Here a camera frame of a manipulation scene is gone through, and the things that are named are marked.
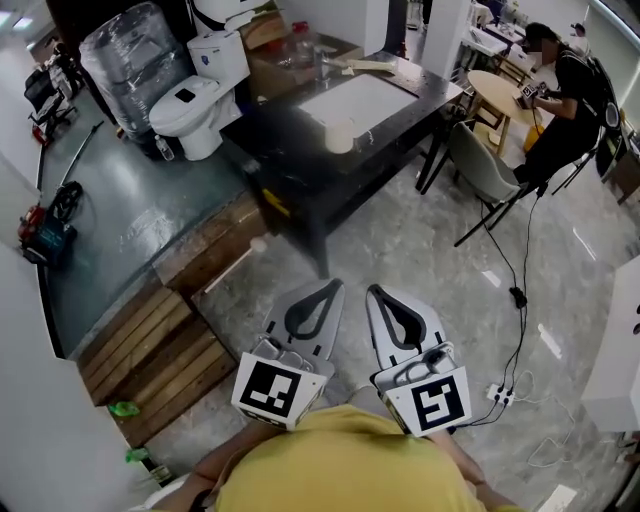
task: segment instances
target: toilet seat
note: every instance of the toilet seat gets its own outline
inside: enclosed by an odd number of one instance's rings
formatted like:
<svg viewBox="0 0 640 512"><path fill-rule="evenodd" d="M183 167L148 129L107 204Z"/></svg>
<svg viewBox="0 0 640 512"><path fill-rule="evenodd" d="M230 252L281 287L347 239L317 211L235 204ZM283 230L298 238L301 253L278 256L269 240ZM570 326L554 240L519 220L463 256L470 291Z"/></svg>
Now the toilet seat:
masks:
<svg viewBox="0 0 640 512"><path fill-rule="evenodd" d="M216 80L193 75L167 92L151 109L149 122L167 136L180 137L182 132L201 123L210 115L223 95Z"/></svg>

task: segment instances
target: plastic wrap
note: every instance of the plastic wrap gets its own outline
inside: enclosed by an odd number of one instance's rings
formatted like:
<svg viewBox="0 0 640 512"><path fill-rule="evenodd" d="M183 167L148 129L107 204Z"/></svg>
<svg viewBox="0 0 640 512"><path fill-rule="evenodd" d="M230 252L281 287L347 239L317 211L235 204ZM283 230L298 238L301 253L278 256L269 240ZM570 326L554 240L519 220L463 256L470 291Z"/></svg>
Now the plastic wrap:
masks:
<svg viewBox="0 0 640 512"><path fill-rule="evenodd" d="M193 74L188 54L151 2L126 10L89 34L80 54L118 124L135 141L151 130L149 112L155 103Z"/></svg>

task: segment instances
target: toilet tank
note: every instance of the toilet tank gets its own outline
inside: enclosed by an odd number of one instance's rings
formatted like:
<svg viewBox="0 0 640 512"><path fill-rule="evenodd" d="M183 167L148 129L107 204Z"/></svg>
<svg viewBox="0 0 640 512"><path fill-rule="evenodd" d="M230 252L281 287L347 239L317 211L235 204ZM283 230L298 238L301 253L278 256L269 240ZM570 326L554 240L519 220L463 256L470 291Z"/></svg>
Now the toilet tank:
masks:
<svg viewBox="0 0 640 512"><path fill-rule="evenodd" d="M236 85L249 76L249 65L237 31L210 32L187 43L196 73Z"/></svg>

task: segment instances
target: wooden pallet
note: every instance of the wooden pallet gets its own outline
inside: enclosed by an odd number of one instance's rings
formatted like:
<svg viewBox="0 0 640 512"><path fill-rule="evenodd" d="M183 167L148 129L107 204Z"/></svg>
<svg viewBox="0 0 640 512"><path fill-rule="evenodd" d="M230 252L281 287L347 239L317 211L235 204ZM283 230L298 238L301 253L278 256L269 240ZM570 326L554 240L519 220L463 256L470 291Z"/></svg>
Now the wooden pallet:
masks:
<svg viewBox="0 0 640 512"><path fill-rule="evenodd" d="M133 402L140 415L115 417L138 447L185 412L236 366L205 321L158 286L147 301L80 363L94 404Z"/></svg>
<svg viewBox="0 0 640 512"><path fill-rule="evenodd" d="M139 407L138 416L115 417L132 447L144 445L236 367L190 297L265 232L257 205L241 194L175 241L130 298L101 319L78 367L96 406L125 401Z"/></svg>

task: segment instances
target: white toilet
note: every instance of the white toilet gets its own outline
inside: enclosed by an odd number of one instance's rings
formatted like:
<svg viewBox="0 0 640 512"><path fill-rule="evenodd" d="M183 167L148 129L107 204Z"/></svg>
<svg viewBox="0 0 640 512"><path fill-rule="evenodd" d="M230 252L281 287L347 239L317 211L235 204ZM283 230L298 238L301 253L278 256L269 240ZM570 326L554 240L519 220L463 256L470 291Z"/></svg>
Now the white toilet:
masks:
<svg viewBox="0 0 640 512"><path fill-rule="evenodd" d="M188 160L202 160L222 143L220 130L240 116L233 88L249 66L237 31L198 36L187 47L198 75L160 98L149 122L158 135L178 137Z"/></svg>

